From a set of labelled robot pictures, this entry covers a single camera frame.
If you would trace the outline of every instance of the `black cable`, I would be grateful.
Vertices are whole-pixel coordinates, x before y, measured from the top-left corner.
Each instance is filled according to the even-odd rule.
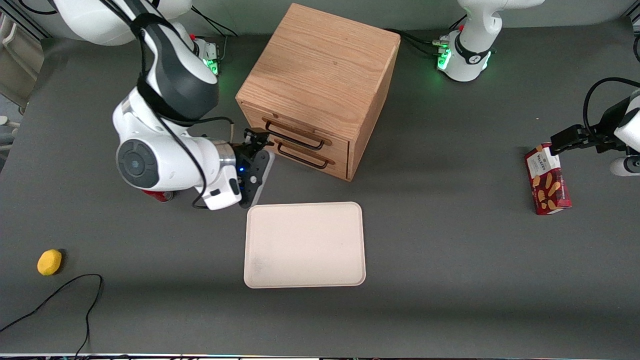
[[[139,43],[140,43],[140,76],[147,75],[147,54],[145,53],[145,42],[142,40],[145,36],[145,31],[140,30],[140,34],[138,35]]]
[[[604,83],[608,83],[610,81],[616,81],[619,83],[623,83],[623,84],[627,84],[627,85],[631,85],[631,86],[635,86],[637,88],[640,88],[640,83],[638,83],[637,81],[633,81],[633,80],[629,80],[629,79],[625,79],[625,78],[604,78],[601,80],[598,80],[595,84],[593,84],[593,86],[591,86],[591,88],[589,89],[589,91],[587,92],[587,96],[585,96],[584,98],[584,105],[582,106],[582,121],[584,123],[584,127],[586,127],[587,132],[589,133],[589,135],[594,138],[598,143],[600,143],[601,145],[605,145],[604,141],[599,138],[596,137],[593,129],[591,128],[591,125],[589,124],[589,101],[591,100],[591,95],[593,95],[593,92],[596,90],[596,88]]]
[[[227,34],[223,33],[223,32],[222,32],[222,30],[218,29],[218,27],[216,26],[216,24],[218,24],[218,25],[220,25],[221,27],[223,27],[223,28],[225,28],[225,29],[227,29],[227,30],[231,31],[231,32],[234,34],[234,36],[238,36],[238,34],[237,34],[235,31],[233,31],[233,30],[229,29],[228,27],[226,27],[226,26],[224,26],[224,25],[220,24],[219,22],[216,22],[216,21],[214,21],[214,20],[212,20],[212,19],[208,18],[208,17],[207,17],[207,16],[205,16],[202,12],[200,12],[200,10],[198,10],[195,6],[192,6],[192,7],[191,7],[191,9],[193,10],[193,12],[195,12],[196,14],[198,14],[199,16],[201,16],[203,19],[205,19],[205,20],[209,23],[209,25],[211,25],[211,26],[212,26],[212,27],[213,27],[213,28],[214,28],[214,29],[215,29],[215,30],[216,30],[216,31],[217,31],[217,32],[218,32],[218,33],[219,33],[223,38],[225,38],[225,43],[224,43],[224,45],[223,45],[223,47],[222,47],[222,55],[221,55],[221,56],[218,56],[218,59],[217,59],[218,61],[222,62],[222,60],[223,60],[223,59],[225,58],[225,56],[227,55],[227,40],[228,40],[229,36],[228,36]]]
[[[386,28],[385,30],[391,31],[392,33],[396,33],[396,34],[400,35],[400,38],[402,38],[407,44],[411,45],[412,47],[414,47],[416,50],[420,51],[423,54],[427,54],[429,56],[437,55],[436,52],[426,51],[425,49],[419,47],[418,44],[415,44],[413,42],[413,41],[415,41],[415,42],[418,42],[419,44],[431,45],[430,41],[423,40],[423,39],[421,39],[419,37],[415,37],[415,36],[405,32],[405,31],[398,30],[398,29]]]
[[[415,36],[407,33],[406,31],[402,31],[402,30],[398,30],[398,29],[391,29],[391,28],[386,28],[385,30],[391,31],[392,33],[396,33],[396,34],[400,35],[401,37],[409,38],[409,39],[411,39],[411,40],[413,40],[415,42],[419,42],[421,44],[429,44],[429,45],[431,45],[431,41],[423,40],[423,39],[421,39],[419,37],[415,37]]]
[[[638,41],[640,41],[640,37],[636,37],[634,40],[634,55],[636,56],[636,60],[640,62],[640,54],[638,54]]]
[[[78,354],[80,353],[80,350],[82,350],[82,348],[86,345],[86,342],[89,341],[89,336],[90,336],[90,329],[89,329],[89,314],[91,313],[91,310],[93,310],[93,307],[96,305],[96,303],[98,303],[98,299],[100,298],[100,294],[102,294],[102,287],[104,286],[104,278],[102,277],[102,275],[100,274],[84,274],[84,275],[79,275],[76,276],[75,278],[65,282],[62,286],[60,286],[56,291],[54,291],[51,295],[49,295],[49,297],[47,297],[40,305],[38,305],[38,307],[36,307],[32,312],[28,313],[27,315],[21,316],[20,318],[12,321],[9,325],[3,327],[2,329],[0,329],[0,334],[9,329],[11,326],[14,326],[16,323],[19,323],[20,321],[28,318],[29,316],[35,314],[38,312],[38,310],[40,310],[40,308],[42,308],[43,306],[45,306],[45,304],[51,300],[51,298],[53,298],[54,296],[56,296],[63,288],[65,288],[67,285],[69,285],[70,283],[83,278],[85,276],[97,276],[100,279],[100,283],[98,284],[98,291],[96,291],[95,294],[95,299],[93,300],[91,306],[89,307],[89,310],[87,310],[86,315],[84,316],[84,321],[86,322],[86,335],[84,336],[84,341],[82,342],[82,345],[80,345],[80,347],[78,348],[78,350],[76,351],[76,356],[78,356]]]
[[[451,24],[451,26],[449,26],[449,29],[453,29],[456,26],[458,26],[459,23],[462,22],[462,20],[467,18],[467,14],[465,14],[465,16],[461,17],[460,19],[458,19],[458,21],[454,22],[453,24]]]
[[[229,125],[233,125],[235,124],[233,120],[231,120],[231,118],[226,117],[226,116],[214,116],[214,117],[208,117],[206,119],[203,119],[202,122],[210,122],[210,121],[219,121],[219,120],[224,120],[226,122],[229,123]]]
[[[224,26],[223,24],[220,24],[219,22],[217,22],[217,21],[213,20],[212,18],[210,18],[210,17],[208,17],[208,16],[204,15],[204,14],[203,14],[200,10],[198,10],[195,6],[192,6],[192,7],[191,7],[191,9],[193,10],[193,12],[195,12],[195,13],[196,13],[196,14],[198,14],[198,15],[200,15],[200,16],[201,16],[201,17],[203,17],[204,19],[209,20],[209,21],[213,22],[214,24],[218,25],[219,27],[221,27],[221,28],[223,28],[223,29],[226,29],[227,31],[231,32],[231,34],[233,34],[235,37],[237,37],[237,36],[238,36],[238,34],[237,34],[235,31],[233,31],[233,30],[229,29],[228,27]]]
[[[30,6],[27,6],[27,4],[24,3],[24,0],[18,0],[18,2],[20,3],[20,5],[22,5],[23,8],[31,11],[32,13],[36,13],[38,15],[54,15],[54,14],[58,13],[58,11],[55,10],[55,9],[53,9],[53,10],[51,10],[49,12],[41,12],[40,10],[36,10],[36,9],[30,7]]]

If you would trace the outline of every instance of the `drawer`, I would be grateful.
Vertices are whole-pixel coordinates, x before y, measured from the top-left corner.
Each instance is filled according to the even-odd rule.
[[[306,124],[300,124],[282,115],[268,113],[249,107],[246,103],[242,111],[253,127],[266,129],[271,133],[269,140],[287,142],[318,154],[323,158],[347,162],[349,142],[321,133]]]
[[[297,146],[286,140],[279,140],[276,138],[273,143],[274,145],[271,145],[268,148],[282,157],[304,164],[310,168],[326,172],[327,174],[339,177],[343,180],[347,177],[346,153],[341,160],[333,160],[325,158],[320,154],[305,149],[304,147]]]

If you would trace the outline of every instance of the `green led light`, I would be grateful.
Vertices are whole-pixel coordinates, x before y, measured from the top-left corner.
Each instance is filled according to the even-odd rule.
[[[484,65],[482,65],[482,69],[486,69],[486,66],[489,64],[489,58],[491,57],[491,51],[486,55],[486,60],[484,61]]]
[[[218,62],[216,60],[202,59],[202,62],[209,68],[209,70],[211,70],[214,75],[218,75]]]
[[[449,59],[451,59],[451,50],[447,49],[444,54],[440,55],[440,59],[438,60],[438,67],[440,68],[440,70],[444,70],[447,68]]]

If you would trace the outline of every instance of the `red can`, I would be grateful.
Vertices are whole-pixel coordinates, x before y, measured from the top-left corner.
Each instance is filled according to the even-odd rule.
[[[153,197],[159,202],[169,202],[175,196],[175,192],[150,192],[148,190],[142,190],[142,192]]]

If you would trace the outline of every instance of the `yellow ball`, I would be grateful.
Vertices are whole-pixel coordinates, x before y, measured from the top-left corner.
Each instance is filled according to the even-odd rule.
[[[62,253],[56,249],[47,250],[42,253],[38,260],[38,272],[44,276],[53,275],[60,268]]]

